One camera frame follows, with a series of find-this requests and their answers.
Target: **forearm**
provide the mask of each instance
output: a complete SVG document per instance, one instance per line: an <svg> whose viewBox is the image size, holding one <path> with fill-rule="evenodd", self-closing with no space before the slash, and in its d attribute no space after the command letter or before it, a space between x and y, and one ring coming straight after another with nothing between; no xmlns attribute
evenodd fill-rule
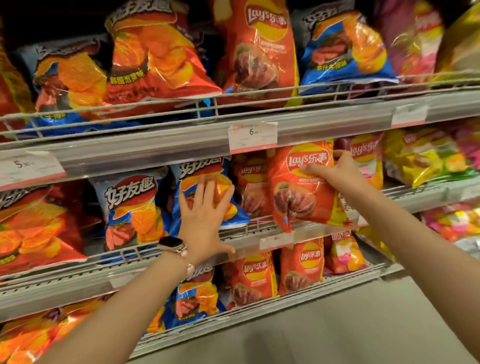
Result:
<svg viewBox="0 0 480 364"><path fill-rule="evenodd" d="M186 272L187 263L179 255L161 255L97 312L53 345L37 363L126 363Z"/></svg>
<svg viewBox="0 0 480 364"><path fill-rule="evenodd" d="M480 262L423 225L381 193L361 197L358 210L465 347L480 350Z"/></svg>

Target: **gray floor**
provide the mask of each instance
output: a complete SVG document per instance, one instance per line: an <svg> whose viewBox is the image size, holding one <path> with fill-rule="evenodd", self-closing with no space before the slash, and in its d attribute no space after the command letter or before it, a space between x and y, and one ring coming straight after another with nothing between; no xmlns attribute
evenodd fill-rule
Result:
<svg viewBox="0 0 480 364"><path fill-rule="evenodd" d="M475 364L410 278L378 280L131 364Z"/></svg>

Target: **hand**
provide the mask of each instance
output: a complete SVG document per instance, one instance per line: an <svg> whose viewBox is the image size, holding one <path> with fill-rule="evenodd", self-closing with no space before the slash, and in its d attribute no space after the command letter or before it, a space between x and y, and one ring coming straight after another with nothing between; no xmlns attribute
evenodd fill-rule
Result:
<svg viewBox="0 0 480 364"><path fill-rule="evenodd" d="M349 206L359 210L362 198L378 193L378 191L363 177L350 152L335 150L333 156L338 158L338 162L333 167L304 164L300 170L305 174L325 179L343 195Z"/></svg>
<svg viewBox="0 0 480 364"><path fill-rule="evenodd" d="M234 186L225 192L216 208L213 206L215 181L209 181L205 187L202 178L197 185L193 207L190 210L182 191L179 192L181 225L179 238L188 246L188 260L194 265L204 262L219 253L235 253L231 245L223 244L218 236L218 229L223 221Z"/></svg>

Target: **watch face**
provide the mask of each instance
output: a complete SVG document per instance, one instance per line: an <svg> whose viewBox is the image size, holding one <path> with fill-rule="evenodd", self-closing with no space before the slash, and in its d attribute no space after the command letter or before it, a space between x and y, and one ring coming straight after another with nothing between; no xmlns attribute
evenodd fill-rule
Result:
<svg viewBox="0 0 480 364"><path fill-rule="evenodd" d="M158 241L160 245L166 246L167 248L176 248L183 244L183 240L175 238L173 236L165 236Z"/></svg>

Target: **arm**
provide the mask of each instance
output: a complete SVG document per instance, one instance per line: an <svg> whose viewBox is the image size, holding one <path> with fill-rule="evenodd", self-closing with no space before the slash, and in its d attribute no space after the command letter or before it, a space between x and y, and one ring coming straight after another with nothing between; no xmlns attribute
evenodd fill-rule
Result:
<svg viewBox="0 0 480 364"><path fill-rule="evenodd" d="M194 266L218 253L234 253L220 242L218 228L233 188L213 208L215 183L198 184L193 208L180 194L182 223L179 237L188 246L186 259L163 253L147 270L116 293L98 311L53 345L37 364L123 364L175 287L185 279L188 262Z"/></svg>
<svg viewBox="0 0 480 364"><path fill-rule="evenodd" d="M470 353L480 361L480 262L375 190L349 152L333 168L308 165L367 220Z"/></svg>

